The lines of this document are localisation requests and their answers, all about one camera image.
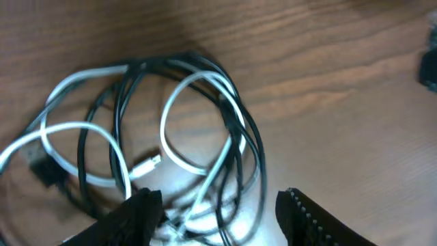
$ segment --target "dark object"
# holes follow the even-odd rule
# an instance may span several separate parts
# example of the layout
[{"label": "dark object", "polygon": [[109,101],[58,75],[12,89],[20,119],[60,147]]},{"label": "dark object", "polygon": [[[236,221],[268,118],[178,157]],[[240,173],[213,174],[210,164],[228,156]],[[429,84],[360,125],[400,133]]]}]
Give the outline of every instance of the dark object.
[{"label": "dark object", "polygon": [[64,183],[68,177],[67,171],[59,166],[53,157],[48,154],[45,154],[44,158],[31,163],[30,169],[46,187]]},{"label": "dark object", "polygon": [[278,192],[275,212],[289,246],[375,246],[298,189]]},{"label": "dark object", "polygon": [[163,215],[161,192],[142,189],[105,218],[61,245],[149,245]]},{"label": "dark object", "polygon": [[437,93],[437,12],[430,14],[431,31],[429,33],[428,47],[419,68],[419,82]]},{"label": "dark object", "polygon": [[437,49],[423,55],[419,70],[419,82],[437,93]]}]

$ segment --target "black cable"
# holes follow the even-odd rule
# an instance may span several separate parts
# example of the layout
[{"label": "black cable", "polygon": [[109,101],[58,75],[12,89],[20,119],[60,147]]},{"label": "black cable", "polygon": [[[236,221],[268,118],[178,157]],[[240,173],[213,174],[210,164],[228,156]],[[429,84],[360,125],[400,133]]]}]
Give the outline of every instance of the black cable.
[{"label": "black cable", "polygon": [[[117,95],[115,96],[115,102],[114,102],[114,119],[113,119],[113,130],[112,135],[114,139],[119,144],[119,147],[121,150],[123,150],[123,144],[122,144],[122,136],[121,136],[121,117],[120,117],[120,109],[122,106],[122,99],[124,97],[124,90],[126,88],[127,83],[129,80],[131,80],[133,70],[131,67],[129,67],[128,71],[123,76],[123,80],[119,85],[119,88],[117,90]],[[122,171],[119,166],[119,161],[116,160],[115,152],[111,146],[109,146],[109,162],[111,164],[111,172],[112,176],[114,177],[115,184],[120,190],[124,190],[124,183],[122,178]]]},{"label": "black cable", "polygon": [[[45,105],[42,108],[39,114],[37,114],[34,118],[32,118],[32,120],[26,125],[25,129],[22,130],[20,134],[18,134],[18,136],[15,137],[15,139],[18,139],[19,137],[26,135],[27,133],[30,133],[40,123],[41,118],[44,117],[46,113],[52,111],[56,106],[58,106],[61,103],[62,99],[64,99],[68,93],[80,87],[82,84],[84,84],[84,82],[85,81],[79,81],[74,85],[69,85],[68,87],[64,88],[62,92],[56,95],[56,97],[54,97],[47,105]],[[10,164],[10,158],[5,161],[5,164],[0,169],[0,176],[9,167],[9,164]]]},{"label": "black cable", "polygon": [[[175,57],[166,57],[166,58],[156,58],[155,57],[153,59],[139,60],[139,61],[136,61],[135,65],[137,67],[139,67],[140,64],[142,64],[144,62],[147,63],[147,66],[149,64],[152,64],[152,66],[150,66],[151,68],[147,69],[148,73],[157,74],[157,75],[160,75],[163,77],[167,77],[167,78],[172,79],[174,81],[180,81],[184,77],[193,73],[192,71],[187,70],[186,68],[178,67],[178,66],[175,66],[174,64],[169,64],[168,62],[166,62],[167,60],[170,60],[170,59],[181,60],[181,62],[186,62],[187,64],[195,64],[195,66],[200,70],[212,70],[215,72],[219,72],[224,77],[226,77],[229,81],[231,81],[231,79],[229,78],[229,75],[220,67],[220,65],[216,65],[214,62],[210,61],[209,59],[202,57],[198,54],[193,54],[193,53],[190,53],[188,55],[187,54],[182,54],[182,55],[179,54],[179,55],[176,55]],[[116,100],[115,108],[114,108],[114,125],[115,126],[113,128],[113,134],[114,134],[114,137],[116,138],[116,140],[119,142],[119,144],[121,143],[121,141],[120,141],[121,140],[121,137],[120,137],[121,136],[121,129],[119,126],[120,126],[120,123],[122,120],[122,116],[123,116],[124,111],[127,107],[127,103],[129,101],[130,96],[132,95],[132,93],[136,89],[137,85],[139,84],[140,80],[142,79],[142,76],[144,76],[144,74],[142,76],[137,76],[137,77],[131,76],[130,74],[127,74],[127,75],[128,76],[126,76],[126,74],[125,74],[124,81],[120,83],[120,86],[118,87],[118,89],[116,91],[117,92],[117,100]],[[127,92],[125,92],[125,88],[126,88],[129,81],[132,81],[132,82],[130,84],[130,87],[127,89]],[[235,90],[235,92],[237,93],[236,101],[238,102],[239,106],[242,106],[242,103],[239,99],[238,91],[236,90],[233,82],[231,82],[231,84],[232,84],[233,90]],[[200,94],[202,94],[203,96],[205,96],[208,100],[210,100],[212,103],[214,103],[217,107],[221,108],[221,102],[219,101],[217,96],[214,95],[214,93],[207,92],[204,89],[201,89],[200,87],[197,87],[196,85],[193,85],[193,84],[191,84],[190,87],[192,89],[194,89],[195,91],[199,92]],[[226,110],[226,112],[225,112],[226,114],[234,115],[232,118],[235,118],[235,113],[232,111],[232,109],[221,108],[223,115],[224,115],[224,110]],[[254,122],[249,122],[250,120],[253,121],[253,119],[251,119],[251,116],[249,115],[249,112],[247,112],[247,110],[245,108],[242,110],[242,112],[243,112],[244,117],[246,117],[248,119],[249,126],[253,129]],[[259,137],[257,138],[257,135],[259,136],[259,134],[256,133],[257,129],[255,129],[255,130],[253,129],[253,132],[254,132],[254,135],[255,135],[255,138],[256,138],[256,141],[258,144],[260,142],[260,138]],[[242,133],[231,134],[231,136],[233,137],[233,142],[238,143],[241,134]],[[82,139],[81,142],[78,143],[78,145],[82,145],[82,146],[84,146],[84,144],[85,144],[84,139]],[[226,160],[227,160],[226,163],[229,161],[232,161],[232,162],[236,161],[237,163],[241,163],[241,156],[240,156],[239,151],[229,151]],[[241,182],[239,181],[239,180],[242,180],[242,172],[241,172],[241,175],[237,174],[237,179],[238,179],[237,196],[233,197],[231,199],[225,200],[225,201],[221,202],[220,204],[218,204],[218,206],[217,206],[218,208],[221,209],[223,206],[235,204],[236,209],[234,209],[232,215],[226,221],[223,221],[222,219],[220,219],[220,221],[219,221],[220,228],[225,228],[234,219],[236,212],[238,211],[238,206],[240,204],[241,194],[247,192],[249,190],[249,188],[253,185],[253,183],[255,182],[255,173],[256,173],[255,170],[256,170],[256,168],[261,169],[261,166],[262,166],[261,163],[255,162],[254,172],[252,173],[251,177],[248,179],[248,181],[244,185],[242,185],[242,181]],[[117,175],[119,175],[121,177],[121,172],[119,171],[119,165],[117,165],[117,159],[111,158],[111,167],[112,167],[111,170],[113,170],[113,176],[116,177]],[[213,212],[214,212],[214,209],[211,208],[207,211],[202,212],[201,214],[195,215],[195,217],[202,217],[202,216],[208,215],[208,214],[213,213]],[[255,220],[254,227],[255,228],[257,227],[257,220]],[[202,238],[205,238],[206,236],[217,233],[218,231],[224,231],[224,230],[212,230],[212,231],[205,233],[205,234],[204,233],[195,233],[195,232],[190,232],[190,231],[187,231],[186,233],[187,233],[187,235],[191,235],[191,236],[187,236],[187,238],[193,238],[193,235],[195,235],[194,238],[200,240]],[[221,236],[224,238],[225,243],[228,243],[227,242],[228,240],[226,239],[227,236],[225,233],[226,232],[221,232]]]},{"label": "black cable", "polygon": [[216,209],[216,218],[217,218],[217,227],[218,227],[218,232],[220,234],[221,240],[223,241],[224,246],[231,246],[231,242],[229,241],[229,238],[226,235],[225,232],[225,226],[224,226],[224,221],[223,221],[223,214],[222,214],[222,210],[221,210],[221,199],[223,197],[223,192],[225,190],[225,186],[227,183],[227,179],[229,178],[229,175],[231,173],[231,165],[230,167],[226,167],[225,168],[225,176],[223,177],[223,181],[220,185],[220,189],[218,190],[218,195],[217,195],[217,209]]},{"label": "black cable", "polygon": [[77,209],[81,210],[82,212],[88,214],[89,216],[92,215],[93,211],[91,211],[88,207],[86,207],[85,204],[82,203],[82,201],[75,198],[71,192],[71,190],[68,188],[68,180],[65,180],[65,182],[57,183],[56,187],[58,188],[59,192],[66,196],[68,201],[75,206]]},{"label": "black cable", "polygon": [[[229,112],[223,111],[223,109],[221,109],[223,117],[226,119],[225,121],[227,121],[227,117]],[[240,207],[240,200],[242,197],[242,191],[243,191],[243,171],[242,171],[242,157],[241,157],[241,153],[240,153],[240,149],[238,146],[238,143],[240,143],[240,136],[241,134],[239,134],[237,131],[235,131],[234,129],[228,127],[228,131],[231,135],[231,138],[233,139],[232,141],[232,146],[230,149],[230,152],[232,153],[232,155],[235,158],[235,163],[236,163],[236,167],[237,167],[237,192],[236,192],[236,197],[234,197],[232,199],[232,201],[234,201],[235,204],[235,208],[232,210],[230,216],[228,216],[228,218],[226,220],[223,220],[223,216],[221,215],[221,210],[223,208],[223,191],[218,193],[218,198],[217,198],[217,206],[215,208],[215,212],[216,212],[216,218],[217,218],[217,224],[218,224],[218,228],[217,229],[213,229],[213,230],[209,230],[206,232],[187,232],[186,238],[189,239],[193,239],[193,240],[197,240],[200,241],[201,243],[205,243],[205,241],[203,240],[203,238],[205,238],[206,236],[211,236],[213,234],[216,233],[223,233],[222,230],[226,230],[226,227],[235,219],[236,215],[238,214],[239,211],[239,207]],[[229,166],[229,165],[233,165],[234,160],[230,160],[229,161],[225,161],[224,165]],[[222,183],[221,183],[221,187],[220,189],[224,189],[225,185],[227,184],[227,179],[223,179]]]},{"label": "black cable", "polygon": [[230,118],[230,119],[231,119],[231,121],[234,122],[233,126],[241,134],[243,134],[244,138],[247,140],[247,143],[248,143],[250,149],[252,149],[252,151],[254,153],[257,152],[257,154],[254,154],[254,156],[255,156],[255,162],[259,163],[260,176],[261,176],[261,191],[260,191],[260,198],[259,198],[259,202],[258,202],[257,214],[255,216],[255,221],[254,221],[251,229],[249,230],[249,232],[246,234],[246,236],[242,240],[240,240],[238,242],[239,245],[243,245],[252,239],[252,237],[255,235],[255,233],[256,233],[256,231],[261,223],[261,218],[262,218],[262,215],[264,212],[264,206],[266,203],[266,196],[267,196],[267,173],[266,173],[266,156],[264,154],[264,145],[262,143],[261,136],[260,136],[260,133],[258,131],[258,127],[256,126],[255,121],[253,120],[250,113],[247,111],[246,107],[241,102],[239,102],[239,107],[242,110],[242,113],[243,113],[244,117],[246,118],[246,121],[248,122],[249,126],[252,128],[255,140],[257,142],[256,145],[258,148],[255,146],[255,143],[251,139],[247,130],[243,126],[241,126],[241,124],[239,124],[239,121],[235,118]]},{"label": "black cable", "polygon": [[[91,107],[88,109],[87,116],[85,117],[85,121],[91,122],[94,118],[94,115],[97,112],[97,109],[103,104],[105,99],[110,97],[118,84],[114,83],[112,86],[106,88],[94,101]],[[94,201],[91,199],[91,196],[88,192],[87,185],[87,172],[85,168],[85,141],[88,135],[88,129],[82,128],[79,133],[79,140],[77,144],[77,170],[78,170],[78,178],[79,178],[79,188],[82,195],[83,203],[89,209],[89,216],[94,219],[103,218],[103,214],[100,209],[96,206]]]},{"label": "black cable", "polygon": [[[203,62],[203,67],[201,67],[200,70],[214,70],[215,72],[221,73],[224,77],[227,77],[230,80],[229,75],[227,75],[227,73],[219,65],[214,64],[212,61],[206,59],[205,57],[198,56],[198,55],[193,55],[193,54],[190,54],[190,55],[192,55],[194,58],[198,59],[197,60],[197,65],[198,66],[199,66],[200,63]],[[181,72],[181,73],[185,72],[186,73],[186,69],[184,71],[183,68],[180,68],[178,72]],[[201,94],[203,94],[202,93],[203,91],[200,90],[198,87],[195,87],[193,89],[198,91],[198,92],[200,92]],[[250,116],[249,112],[242,105],[242,103],[241,103],[241,101],[239,100],[238,97],[239,96],[236,96],[235,99],[238,102],[239,106],[244,108],[242,110],[244,112],[243,116],[247,118],[249,126],[253,129],[257,145],[259,145],[259,150],[258,150],[256,148],[256,146],[255,146],[254,141],[252,139],[250,139],[250,140],[248,139],[248,138],[250,138],[249,134],[247,132],[245,132],[246,134],[244,135],[244,137],[247,138],[247,141],[249,142],[249,146],[251,147],[251,149],[252,149],[252,151],[253,151],[253,153],[255,155],[255,169],[254,169],[254,172],[252,173],[251,177],[249,178],[249,181],[247,182],[247,187],[244,187],[244,188],[240,187],[239,188],[239,191],[247,192],[249,190],[249,188],[251,187],[251,185],[255,182],[255,173],[256,173],[255,170],[256,170],[256,168],[260,168],[260,170],[261,170],[260,173],[264,173],[265,174],[265,158],[264,158],[264,148],[262,146],[261,138],[259,136],[259,132],[258,132],[258,130],[256,128],[256,125],[255,125],[255,123],[253,121],[253,118]],[[209,96],[208,99],[211,99],[211,101],[217,107],[220,107],[220,102],[217,99],[211,98],[211,96]],[[223,114],[223,110],[226,110],[227,111],[226,113],[228,113],[228,114],[231,113],[233,115],[233,118],[235,119],[235,113],[232,110],[221,108],[222,114]],[[233,124],[238,124],[238,126],[239,126],[239,127],[237,127],[238,130],[240,130],[240,128],[242,128],[242,126],[240,125],[240,123],[238,121],[233,120],[232,123]],[[260,201],[259,201],[260,205],[264,204],[264,202],[265,202],[266,188],[263,188],[263,187],[266,186],[266,175],[264,175],[264,174],[261,175],[261,180],[262,180],[262,195],[261,195]],[[240,203],[238,197],[239,196],[237,195],[237,197],[233,197],[232,199],[225,201],[224,205],[228,205],[228,204],[234,203],[234,204],[236,204],[236,206],[238,206],[239,203]],[[256,229],[258,227],[259,220],[261,218],[263,210],[264,210],[264,206],[258,206],[257,216],[255,218],[255,223],[254,223],[252,228]],[[209,210],[203,211],[201,214],[198,214],[199,215],[198,217],[202,217],[202,216],[208,215],[208,214],[213,213],[213,212],[214,212],[214,209],[210,208]],[[224,221],[220,221],[219,223],[221,223],[222,226],[227,226],[227,225],[223,225]],[[248,235],[244,238],[244,240],[241,243],[247,242],[254,235],[255,231],[256,230],[254,230],[254,229],[249,231]],[[205,243],[206,245],[209,245],[209,244],[213,245],[212,243],[210,243],[207,240],[205,240],[204,237],[205,236],[209,236],[211,234],[215,234],[217,232],[218,232],[218,230],[211,230],[211,231],[206,232],[206,233],[202,233],[202,232],[189,232],[189,231],[187,231],[186,232],[186,238],[190,238],[190,239],[195,239],[195,240],[201,241],[202,243]]]}]

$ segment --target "wood grain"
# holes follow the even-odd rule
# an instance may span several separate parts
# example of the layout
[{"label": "wood grain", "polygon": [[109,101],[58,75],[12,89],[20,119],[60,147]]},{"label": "wood grain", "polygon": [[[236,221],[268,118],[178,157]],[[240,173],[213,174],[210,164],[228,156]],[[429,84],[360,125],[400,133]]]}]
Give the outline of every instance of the wood grain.
[{"label": "wood grain", "polygon": [[[437,245],[437,96],[415,82],[425,15],[434,8],[432,0],[2,1],[0,146],[71,72],[126,57],[207,51],[233,77],[266,148],[267,211],[251,245],[286,244],[274,199],[288,187],[378,245]],[[82,119],[114,79],[73,92],[50,123]],[[128,160],[158,146],[160,110],[174,86],[146,77],[135,92],[124,119]],[[110,117],[99,110],[96,122],[109,128]],[[213,105],[190,91],[177,99],[167,128],[182,153],[205,165],[226,137]],[[75,160],[77,131],[51,139]],[[91,135],[89,169],[109,174],[106,156],[107,144]],[[252,162],[248,156],[246,171]],[[138,184],[177,203],[175,194],[195,180],[165,158]],[[13,245],[54,245],[92,223],[39,185],[19,157],[0,187],[0,227]],[[239,236],[257,196],[255,189],[243,204]]]}]

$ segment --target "black usb plug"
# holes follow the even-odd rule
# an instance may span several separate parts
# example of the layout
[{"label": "black usb plug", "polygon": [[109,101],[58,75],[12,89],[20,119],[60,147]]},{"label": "black usb plug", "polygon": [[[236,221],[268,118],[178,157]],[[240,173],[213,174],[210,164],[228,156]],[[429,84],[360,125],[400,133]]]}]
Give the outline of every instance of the black usb plug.
[{"label": "black usb plug", "polygon": [[45,187],[64,183],[68,177],[68,172],[46,153],[40,141],[33,141],[22,147],[20,155]]}]

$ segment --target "wooden surface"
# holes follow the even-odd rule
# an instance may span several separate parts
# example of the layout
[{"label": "wooden surface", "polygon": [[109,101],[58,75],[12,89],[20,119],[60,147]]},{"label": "wooden surface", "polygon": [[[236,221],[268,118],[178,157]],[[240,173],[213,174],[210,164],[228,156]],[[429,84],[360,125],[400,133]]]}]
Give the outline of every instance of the wooden surface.
[{"label": "wooden surface", "polygon": [[[286,244],[274,200],[288,187],[378,245],[437,245],[437,95],[415,80],[433,8],[433,0],[2,1],[0,144],[11,142],[71,72],[205,50],[233,77],[266,148],[267,211],[252,245]],[[50,123],[83,119],[114,79],[73,92]],[[160,110],[174,86],[148,77],[133,96],[124,120],[128,159],[159,145]],[[110,127],[110,117],[99,110],[96,122]],[[169,137],[207,163],[225,139],[219,119],[204,98],[184,92],[171,110]],[[77,133],[51,138],[72,161]],[[95,135],[87,160],[91,172],[109,174],[107,144]],[[250,157],[245,165],[251,168]],[[165,157],[138,183],[170,200],[194,179]],[[54,245],[92,222],[44,189],[18,156],[0,187],[0,227],[13,245]],[[239,234],[250,224],[257,189],[249,197]]]}]

